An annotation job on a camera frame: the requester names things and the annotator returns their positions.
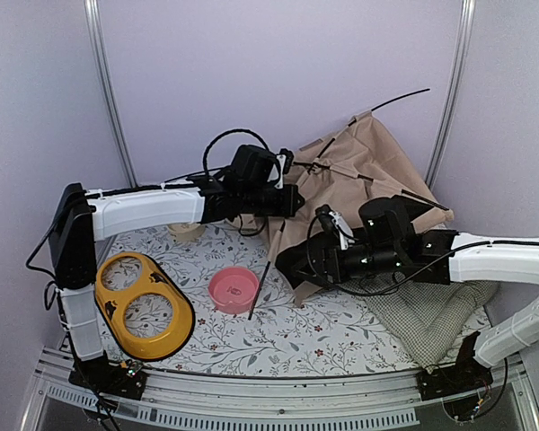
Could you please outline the beige fabric pet tent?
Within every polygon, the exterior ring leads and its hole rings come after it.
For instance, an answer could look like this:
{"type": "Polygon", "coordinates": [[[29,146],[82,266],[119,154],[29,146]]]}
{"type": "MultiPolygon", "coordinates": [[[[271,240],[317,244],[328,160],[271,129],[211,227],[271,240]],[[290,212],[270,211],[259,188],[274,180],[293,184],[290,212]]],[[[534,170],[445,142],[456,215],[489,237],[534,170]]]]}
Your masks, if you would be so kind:
{"type": "Polygon", "coordinates": [[[362,226],[358,210],[363,204],[393,196],[429,205],[428,212],[413,219],[416,233],[454,219],[454,212],[437,202],[398,142],[370,111],[356,116],[343,129],[294,151],[294,161],[285,183],[298,186],[305,204],[291,218],[269,218],[261,238],[297,306],[321,290],[312,282],[295,281],[287,274],[297,260],[294,248],[305,252],[306,230],[317,207],[329,205],[352,229],[362,226]]]}

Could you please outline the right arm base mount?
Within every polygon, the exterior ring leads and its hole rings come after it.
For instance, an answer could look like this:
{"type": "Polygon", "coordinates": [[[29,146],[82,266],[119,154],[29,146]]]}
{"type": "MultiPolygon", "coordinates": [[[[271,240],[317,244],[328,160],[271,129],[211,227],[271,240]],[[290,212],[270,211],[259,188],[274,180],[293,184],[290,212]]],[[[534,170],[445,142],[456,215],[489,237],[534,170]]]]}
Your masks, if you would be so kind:
{"type": "Polygon", "coordinates": [[[415,375],[422,400],[484,390],[483,395],[474,395],[468,401],[457,400],[448,404],[446,414],[457,422],[475,420],[490,395],[493,383],[490,368],[479,364],[473,357],[479,335],[480,332],[476,331],[464,339],[452,365],[429,365],[415,375]]]}

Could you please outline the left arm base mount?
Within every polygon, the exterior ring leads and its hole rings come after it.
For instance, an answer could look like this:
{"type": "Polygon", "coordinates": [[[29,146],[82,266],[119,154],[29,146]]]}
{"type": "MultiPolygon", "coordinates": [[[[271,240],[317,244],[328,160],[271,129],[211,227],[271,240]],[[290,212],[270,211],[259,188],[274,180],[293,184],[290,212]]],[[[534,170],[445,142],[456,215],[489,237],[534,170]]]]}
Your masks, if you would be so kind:
{"type": "Polygon", "coordinates": [[[75,386],[130,400],[142,399],[146,380],[141,362],[127,359],[112,363],[106,354],[88,361],[76,359],[68,378],[75,386]]]}

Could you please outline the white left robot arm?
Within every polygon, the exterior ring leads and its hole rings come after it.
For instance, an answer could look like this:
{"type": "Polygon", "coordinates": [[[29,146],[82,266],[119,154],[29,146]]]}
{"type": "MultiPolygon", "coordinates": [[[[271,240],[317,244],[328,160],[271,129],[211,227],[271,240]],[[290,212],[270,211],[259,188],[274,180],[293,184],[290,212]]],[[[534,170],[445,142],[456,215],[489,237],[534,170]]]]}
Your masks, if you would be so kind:
{"type": "Polygon", "coordinates": [[[142,265],[132,295],[102,286],[95,244],[114,235],[167,224],[211,224],[239,215],[289,218],[304,204],[297,186],[286,184],[294,156],[267,147],[240,145],[232,162],[217,174],[135,189],[85,190],[68,185],[48,236],[61,322],[70,335],[82,377],[97,390],[115,383],[105,356],[97,316],[101,314],[120,348],[130,357],[154,362],[177,353],[188,342],[195,318],[185,294],[157,262],[134,254],[142,265]],[[125,313],[136,299],[159,295],[172,307],[169,325],[141,339],[125,327],[125,313]]]}

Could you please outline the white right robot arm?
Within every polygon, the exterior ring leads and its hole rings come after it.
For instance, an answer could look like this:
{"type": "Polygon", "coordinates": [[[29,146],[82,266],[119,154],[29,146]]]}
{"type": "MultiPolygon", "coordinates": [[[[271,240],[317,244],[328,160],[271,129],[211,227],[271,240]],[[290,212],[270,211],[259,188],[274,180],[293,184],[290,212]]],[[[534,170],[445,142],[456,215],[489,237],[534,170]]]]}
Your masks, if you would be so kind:
{"type": "MultiPolygon", "coordinates": [[[[468,317],[505,284],[539,287],[539,239],[483,237],[443,227],[417,232],[430,210],[415,198],[376,198],[350,228],[329,206],[318,207],[276,265],[294,289],[305,284],[362,298],[423,368],[433,370],[468,317]]],[[[508,356],[539,340],[539,295],[488,329],[465,337],[446,373],[466,391],[508,356]]]]}

